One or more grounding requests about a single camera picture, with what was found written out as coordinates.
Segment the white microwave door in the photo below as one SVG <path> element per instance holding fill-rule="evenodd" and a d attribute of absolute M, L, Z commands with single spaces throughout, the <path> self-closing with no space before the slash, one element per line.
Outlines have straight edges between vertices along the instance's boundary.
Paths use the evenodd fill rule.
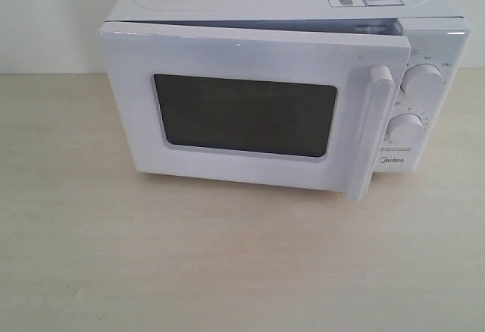
<path fill-rule="evenodd" d="M 107 22 L 106 71 L 138 171 L 367 192 L 404 36 Z"/>

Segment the white Midea microwave oven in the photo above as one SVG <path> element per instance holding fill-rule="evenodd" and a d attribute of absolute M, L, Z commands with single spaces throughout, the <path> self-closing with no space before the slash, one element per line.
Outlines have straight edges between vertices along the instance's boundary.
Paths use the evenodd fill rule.
<path fill-rule="evenodd" d="M 424 125 L 412 144 L 393 143 L 386 134 L 376 169 L 379 172 L 414 170 L 455 76 L 470 29 L 449 0 L 402 0 L 403 6 L 333 8 L 328 0 L 119 0 L 100 30 L 131 23 L 138 28 L 161 25 L 237 27 L 250 30 L 356 30 L 371 35 L 403 35 L 411 54 L 408 69 L 432 64 L 443 77 L 443 89 L 407 96 L 401 89 L 394 115 L 416 114 Z"/>

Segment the lower white timer knob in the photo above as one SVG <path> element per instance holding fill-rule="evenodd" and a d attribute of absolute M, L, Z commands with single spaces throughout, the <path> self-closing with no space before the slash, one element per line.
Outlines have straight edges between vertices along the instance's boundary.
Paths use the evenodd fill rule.
<path fill-rule="evenodd" d="M 400 114 L 390 120 L 386 133 L 393 143 L 409 145 L 421 138 L 424 125 L 416 114 Z"/>

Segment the upper white control knob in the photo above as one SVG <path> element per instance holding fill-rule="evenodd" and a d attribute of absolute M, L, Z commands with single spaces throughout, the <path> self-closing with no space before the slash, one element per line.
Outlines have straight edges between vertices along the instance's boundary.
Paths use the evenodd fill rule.
<path fill-rule="evenodd" d="M 437 67 L 432 64 L 419 64 L 405 72 L 401 89 L 407 96 L 416 96 L 440 91 L 443 86 L 443 77 Z"/>

